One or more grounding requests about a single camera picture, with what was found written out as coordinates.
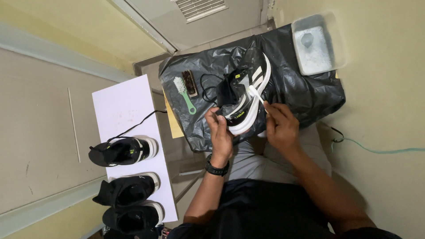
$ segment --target black shirt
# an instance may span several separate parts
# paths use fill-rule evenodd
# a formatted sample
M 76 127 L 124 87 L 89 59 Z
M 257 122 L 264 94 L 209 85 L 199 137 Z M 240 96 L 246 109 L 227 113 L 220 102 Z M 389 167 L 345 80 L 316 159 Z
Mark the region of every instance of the black shirt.
M 184 223 L 167 239 L 335 238 L 325 216 L 299 185 L 237 179 L 226 182 L 206 225 Z M 378 228 L 349 230 L 340 239 L 400 239 Z

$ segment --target soapy water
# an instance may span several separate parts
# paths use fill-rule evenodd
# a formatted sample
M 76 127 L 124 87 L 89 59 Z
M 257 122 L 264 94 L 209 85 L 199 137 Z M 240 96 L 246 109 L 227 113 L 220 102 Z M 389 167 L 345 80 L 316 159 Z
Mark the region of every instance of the soapy water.
M 332 69 L 329 50 L 321 26 L 294 33 L 300 68 L 304 74 L 311 75 Z

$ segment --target wristwatch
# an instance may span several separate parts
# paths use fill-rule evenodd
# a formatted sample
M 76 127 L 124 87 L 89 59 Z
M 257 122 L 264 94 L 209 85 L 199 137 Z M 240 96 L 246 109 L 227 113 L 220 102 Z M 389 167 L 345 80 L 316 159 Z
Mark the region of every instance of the wristwatch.
M 227 171 L 229 170 L 230 162 L 227 161 L 227 164 L 224 168 L 215 168 L 210 163 L 212 155 L 213 154 L 210 154 L 207 157 L 207 164 L 205 165 L 205 170 L 212 175 L 218 175 L 223 177 L 227 174 Z

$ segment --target brush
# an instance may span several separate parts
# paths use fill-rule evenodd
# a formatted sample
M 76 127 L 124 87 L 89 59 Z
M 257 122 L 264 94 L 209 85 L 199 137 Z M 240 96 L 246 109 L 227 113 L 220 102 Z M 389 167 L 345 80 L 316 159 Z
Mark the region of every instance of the brush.
M 248 88 L 248 93 L 252 96 L 252 97 L 258 97 L 261 101 L 261 103 L 264 105 L 264 100 L 261 98 L 261 95 L 258 93 L 257 89 L 255 89 L 255 87 L 253 85 L 250 85 Z
M 183 77 L 184 85 L 187 89 L 187 94 L 190 98 L 194 98 L 198 96 L 198 89 L 196 88 L 195 79 L 193 78 L 193 73 L 191 70 L 183 71 L 181 73 Z
M 190 114 L 196 113 L 196 108 L 193 106 L 192 102 L 189 99 L 189 96 L 187 95 L 187 89 L 184 85 L 183 79 L 181 77 L 174 78 L 174 84 L 176 85 L 176 88 L 178 92 L 183 96 L 184 100 L 186 101 L 187 108 L 189 109 Z

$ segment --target black plastic bag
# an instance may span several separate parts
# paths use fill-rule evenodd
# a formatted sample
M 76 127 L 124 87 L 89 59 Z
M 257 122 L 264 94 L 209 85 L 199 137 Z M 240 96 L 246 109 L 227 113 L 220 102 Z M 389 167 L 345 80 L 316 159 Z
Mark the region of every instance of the black plastic bag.
M 269 83 L 261 94 L 269 103 L 284 103 L 305 128 L 337 111 L 345 103 L 341 81 L 335 77 L 335 71 L 313 76 L 302 76 L 292 41 L 291 25 L 251 37 L 243 38 L 199 53 L 169 57 L 159 66 L 159 79 L 165 96 L 173 109 L 174 116 L 183 129 L 183 133 L 192 151 L 212 151 L 210 129 L 204 119 L 206 111 L 215 103 L 203 99 L 202 87 L 209 99 L 215 97 L 215 89 L 223 79 L 236 69 L 246 49 L 260 48 L 268 57 L 272 68 Z M 191 70 L 199 91 L 199 97 L 191 99 L 197 112 L 189 114 L 183 96 L 174 85 L 174 78 L 181 77 L 182 71 Z M 250 130 L 236 136 L 234 144 L 257 135 L 266 129 L 266 112 L 258 107 L 258 116 Z

